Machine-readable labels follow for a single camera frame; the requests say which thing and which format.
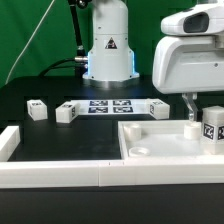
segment black tabletop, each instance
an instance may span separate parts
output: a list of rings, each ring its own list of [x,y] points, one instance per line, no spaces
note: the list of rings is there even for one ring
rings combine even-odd
[[[84,86],[74,77],[16,79],[0,90],[1,128],[18,124],[22,139],[9,161],[121,159],[118,121],[151,120],[150,115],[78,116],[66,125],[56,123],[55,109],[70,100],[153,96],[161,98],[162,95],[153,88],[150,78],[142,78],[136,86],[111,90]],[[26,106],[30,99],[41,99],[47,105],[47,120],[32,120]],[[185,106],[180,96],[176,96],[173,103]]]

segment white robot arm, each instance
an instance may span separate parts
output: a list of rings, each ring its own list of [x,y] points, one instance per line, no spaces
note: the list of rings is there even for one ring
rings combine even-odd
[[[224,90],[224,3],[199,4],[162,21],[153,84],[162,93],[182,93],[197,120],[197,92]]]
[[[93,47],[84,82],[96,87],[125,87],[139,74],[128,46],[128,9],[121,0],[93,0]]]

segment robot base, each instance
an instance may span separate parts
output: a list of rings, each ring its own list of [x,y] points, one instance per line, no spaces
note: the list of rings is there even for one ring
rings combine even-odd
[[[125,88],[127,86],[133,86],[139,84],[139,74],[136,73],[132,78],[123,80],[123,81],[99,81],[90,79],[88,75],[83,75],[84,85],[94,86],[97,88],[103,89],[116,89],[116,88]]]

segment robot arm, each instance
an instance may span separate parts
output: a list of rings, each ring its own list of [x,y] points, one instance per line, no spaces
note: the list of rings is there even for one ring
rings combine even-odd
[[[189,118],[197,120],[197,92],[224,90],[224,3],[199,4],[162,21],[153,84],[162,93],[182,93]]]

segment black sticker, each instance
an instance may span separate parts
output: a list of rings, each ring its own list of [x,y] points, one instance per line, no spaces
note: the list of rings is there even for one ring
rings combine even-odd
[[[132,107],[114,107],[114,113],[124,114],[124,113],[133,113]]]
[[[108,106],[108,101],[107,100],[92,100],[90,101],[90,106]]]
[[[204,124],[203,136],[213,140],[214,139],[214,134],[215,134],[215,127],[213,127],[209,124]]]
[[[117,45],[115,44],[113,38],[111,37],[111,39],[109,40],[106,49],[117,49]]]
[[[32,106],[40,106],[41,103],[32,103]]]
[[[70,108],[70,107],[72,107],[72,105],[65,104],[65,105],[63,105],[62,107],[64,107],[64,108]]]
[[[114,106],[131,106],[130,100],[114,100],[113,101]]]
[[[218,140],[224,140],[224,126],[219,127]]]
[[[90,107],[89,114],[107,114],[108,107]]]
[[[150,105],[150,113],[154,115],[155,108],[153,105]]]
[[[72,117],[75,117],[75,107],[72,108]]]
[[[162,102],[152,102],[154,105],[162,105],[163,103]]]

